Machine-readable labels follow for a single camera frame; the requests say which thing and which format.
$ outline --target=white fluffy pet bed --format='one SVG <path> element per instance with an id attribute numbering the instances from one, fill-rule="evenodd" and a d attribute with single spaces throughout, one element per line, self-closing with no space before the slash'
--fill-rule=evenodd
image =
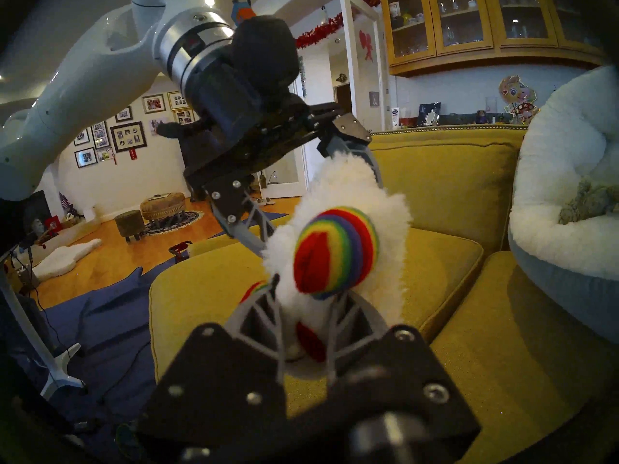
<path id="1" fill-rule="evenodd" d="M 578 184 L 619 184 L 619 82 L 614 67 L 553 93 L 524 137 L 509 238 L 529 278 L 598 334 L 619 342 L 619 213 L 562 225 Z"/>
<path id="2" fill-rule="evenodd" d="M 100 239 L 93 239 L 89 243 L 61 246 L 35 266 L 32 272 L 41 282 L 67 274 L 75 267 L 77 261 L 99 247 L 101 242 Z"/>
<path id="3" fill-rule="evenodd" d="M 321 213 L 342 207 L 359 210 L 369 218 L 379 245 L 371 271 L 352 289 L 381 313 L 388 326 L 401 322 L 405 244 L 412 220 L 406 199 L 402 194 L 389 196 L 385 189 L 380 189 L 374 172 L 362 158 L 338 154 L 333 159 L 325 159 L 294 215 L 275 230 L 264 251 L 268 274 L 280 276 L 276 297 L 282 305 L 288 359 L 303 354 L 295 334 L 297 323 L 311 329 L 323 343 L 327 342 L 328 310 L 334 298 L 316 299 L 315 295 L 299 291 L 295 256 L 299 256 L 298 243 L 307 235 L 303 233 L 309 229 L 306 226 L 315 223 L 314 218 Z"/>

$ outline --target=cartoon character cutout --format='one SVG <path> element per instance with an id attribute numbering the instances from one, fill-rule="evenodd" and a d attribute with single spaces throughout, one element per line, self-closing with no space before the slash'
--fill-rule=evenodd
<path id="1" fill-rule="evenodd" d="M 499 92 L 508 104 L 505 106 L 505 111 L 514 117 L 514 124 L 529 124 L 539 112 L 539 108 L 533 104 L 537 94 L 520 81 L 520 76 L 508 76 L 503 79 L 499 85 Z"/>

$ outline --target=wicker ottoman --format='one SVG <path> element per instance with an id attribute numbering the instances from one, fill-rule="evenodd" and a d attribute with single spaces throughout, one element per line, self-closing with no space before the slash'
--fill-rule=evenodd
<path id="1" fill-rule="evenodd" d="M 140 204 L 142 217 L 158 228 L 160 220 L 182 220 L 185 213 L 185 195 L 182 192 L 156 194 Z"/>
<path id="2" fill-rule="evenodd" d="M 146 228 L 142 215 L 137 209 L 119 214 L 114 220 L 116 221 L 118 232 L 127 242 L 131 240 L 131 236 L 133 236 L 136 241 L 139 241 L 140 234 L 142 234 Z"/>

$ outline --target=white sheepskin rug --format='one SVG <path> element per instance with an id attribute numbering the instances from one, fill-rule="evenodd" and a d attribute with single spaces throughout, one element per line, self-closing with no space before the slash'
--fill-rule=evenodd
<path id="1" fill-rule="evenodd" d="M 67 274 L 75 267 L 77 261 L 93 249 L 99 247 L 101 243 L 100 239 L 93 239 L 89 243 L 56 248 L 48 257 L 35 266 L 32 272 L 41 282 Z"/>
<path id="2" fill-rule="evenodd" d="M 390 196 L 380 189 L 372 169 L 360 157 L 337 154 L 325 160 L 296 206 L 293 217 L 279 226 L 267 241 L 264 266 L 273 277 L 279 274 L 276 298 L 282 305 L 283 338 L 287 358 L 301 353 L 295 324 L 303 323 L 323 342 L 327 342 L 329 309 L 335 299 L 314 299 L 298 291 L 293 264 L 295 248 L 305 226 L 318 214 L 337 207 L 355 208 L 372 222 L 379 243 L 378 258 L 372 271 L 353 288 L 372 304 L 388 326 L 401 323 L 404 290 L 402 272 L 406 237 L 412 218 L 404 195 Z"/>
<path id="3" fill-rule="evenodd" d="M 586 276 L 619 280 L 619 213 L 567 225 L 561 207 L 580 180 L 619 184 L 619 82 L 601 67 L 562 86 L 524 137 L 510 230 L 528 254 Z"/>

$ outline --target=white fluffy toy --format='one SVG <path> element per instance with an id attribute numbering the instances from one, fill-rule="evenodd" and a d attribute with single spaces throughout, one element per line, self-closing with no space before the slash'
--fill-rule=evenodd
<path id="1" fill-rule="evenodd" d="M 379 188 L 362 158 L 326 159 L 263 255 L 271 279 L 279 276 L 275 297 L 288 362 L 304 356 L 324 362 L 331 306 L 343 291 L 363 297 L 389 327 L 401 323 L 410 221 L 404 195 Z"/>

